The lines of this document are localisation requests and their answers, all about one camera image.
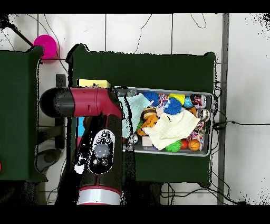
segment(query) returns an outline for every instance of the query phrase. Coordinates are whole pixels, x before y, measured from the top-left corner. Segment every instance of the magenta object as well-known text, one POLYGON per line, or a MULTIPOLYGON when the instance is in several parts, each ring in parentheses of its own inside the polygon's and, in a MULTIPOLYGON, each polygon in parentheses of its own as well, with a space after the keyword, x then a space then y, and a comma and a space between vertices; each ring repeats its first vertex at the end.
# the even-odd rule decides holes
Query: magenta object
POLYGON ((49 35, 38 36, 34 41, 34 46, 42 46, 44 48, 42 59, 49 59, 56 54, 56 42, 49 35))

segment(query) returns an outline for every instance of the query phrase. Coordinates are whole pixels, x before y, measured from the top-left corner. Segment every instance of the yellow cloth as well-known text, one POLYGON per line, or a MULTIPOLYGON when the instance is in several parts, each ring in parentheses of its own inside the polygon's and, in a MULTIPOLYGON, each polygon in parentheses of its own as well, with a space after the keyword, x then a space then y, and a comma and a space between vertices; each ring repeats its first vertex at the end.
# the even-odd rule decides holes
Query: yellow cloth
POLYGON ((92 87, 94 84, 99 85, 100 88, 111 88, 106 80, 79 79, 79 86, 81 87, 92 87))
POLYGON ((182 105, 184 105, 184 102, 185 102, 185 95, 183 94, 170 94, 169 97, 174 97, 176 99, 178 99, 182 105))
POLYGON ((154 127, 145 127, 143 131, 150 137, 153 145, 162 150, 166 146, 188 137, 200 119, 184 110, 176 115, 161 114, 154 127))

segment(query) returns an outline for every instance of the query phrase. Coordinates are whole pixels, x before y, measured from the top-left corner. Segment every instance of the green table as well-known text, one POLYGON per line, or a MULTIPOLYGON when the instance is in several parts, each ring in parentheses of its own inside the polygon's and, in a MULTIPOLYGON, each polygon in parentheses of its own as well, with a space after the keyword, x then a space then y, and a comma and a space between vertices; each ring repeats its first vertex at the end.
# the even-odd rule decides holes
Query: green table
POLYGON ((35 167, 37 65, 43 49, 0 51, 0 180, 46 181, 35 167))
MULTIPOLYGON (((215 55, 125 54, 89 52, 75 45, 67 56, 69 86, 78 79, 107 80, 112 86, 213 93, 215 55)), ((75 118, 71 146, 75 145, 75 118)), ((170 156, 136 153, 137 181, 200 182, 208 186, 209 156, 170 156)))

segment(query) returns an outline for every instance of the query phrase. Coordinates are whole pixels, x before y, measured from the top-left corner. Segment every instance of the gray plastic bin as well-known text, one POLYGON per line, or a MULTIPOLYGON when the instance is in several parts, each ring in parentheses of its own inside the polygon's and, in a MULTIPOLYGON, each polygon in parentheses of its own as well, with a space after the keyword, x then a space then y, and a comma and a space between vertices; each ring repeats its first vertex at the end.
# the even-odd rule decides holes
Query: gray plastic bin
MULTIPOLYGON (((205 123, 204 131, 205 131, 205 141, 204 147, 201 151, 191 151, 189 149, 180 150, 176 153, 167 152, 166 149, 162 149, 160 151, 154 149, 153 147, 142 147, 142 137, 138 136, 139 140, 136 145, 134 145, 136 153, 150 153, 150 154, 166 154, 166 155, 184 155, 184 156, 207 156, 211 150, 211 140, 212 140, 212 124, 213 124, 213 107, 214 107, 214 97, 210 93, 206 92, 187 92, 187 91, 176 91, 176 90, 164 90, 164 89, 145 89, 145 88, 136 88, 136 87, 128 87, 128 89, 119 89, 119 87, 115 87, 116 91, 119 92, 128 92, 130 89, 135 89, 138 93, 145 92, 145 91, 153 91, 157 94, 185 94, 186 96, 190 96, 191 94, 200 94, 205 95, 206 97, 206 107, 205 109, 209 110, 210 112, 210 119, 208 122, 205 123)), ((123 145, 123 151, 126 149, 131 150, 131 148, 126 148, 123 145)))

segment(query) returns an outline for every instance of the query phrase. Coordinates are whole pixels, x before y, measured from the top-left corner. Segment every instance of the white wall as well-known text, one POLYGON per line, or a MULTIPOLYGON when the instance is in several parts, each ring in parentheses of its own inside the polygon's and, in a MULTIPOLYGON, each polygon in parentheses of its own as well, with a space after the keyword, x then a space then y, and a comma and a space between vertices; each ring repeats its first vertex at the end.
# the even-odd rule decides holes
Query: white wall
MULTIPOLYGON (((205 26, 202 14, 192 14, 200 27, 205 26)), ((107 51, 134 53, 137 48, 140 29, 146 23, 150 14, 107 14, 107 51)), ((204 13, 206 28, 200 29, 193 21, 190 13, 173 15, 173 45, 172 53, 203 55, 214 52, 217 61, 221 62, 222 14, 204 13)), ((66 58, 69 50, 77 43, 85 43, 90 51, 105 50, 105 14, 46 14, 47 21, 60 42, 61 58, 66 58)), ((43 14, 39 20, 47 29, 49 35, 55 38, 43 14)), ((32 42, 37 37, 37 21, 20 14, 12 20, 18 29, 32 42)), ((13 31, 5 29, 15 50, 26 51, 29 46, 13 31)), ((46 34, 39 26, 39 35, 46 34)), ((0 50, 12 50, 11 45, 0 32, 0 50)), ((147 25, 142 29, 140 44, 136 53, 170 54, 171 52, 171 14, 153 14, 147 25)), ((65 73, 59 61, 50 61, 40 65, 40 95, 55 86, 55 74, 65 73)), ((40 125, 54 125, 54 119, 45 116, 40 111, 40 125)), ((214 133, 213 145, 216 145, 214 133)), ((53 147, 53 141, 44 143, 40 148, 53 147)), ((213 170, 217 173, 218 153, 213 158, 213 170)), ((64 158, 61 158, 47 172, 49 182, 45 190, 50 191, 58 185, 59 172, 64 158)), ((196 183, 174 184, 176 192, 186 194, 200 188, 196 183)), ((206 191, 191 194, 186 198, 176 198, 175 204, 216 204, 216 198, 206 191)))
MULTIPOLYGON (((253 18, 230 14, 227 118, 270 123, 270 31, 253 18)), ((269 133, 270 126, 227 125, 225 181, 232 199, 269 204, 269 133)))

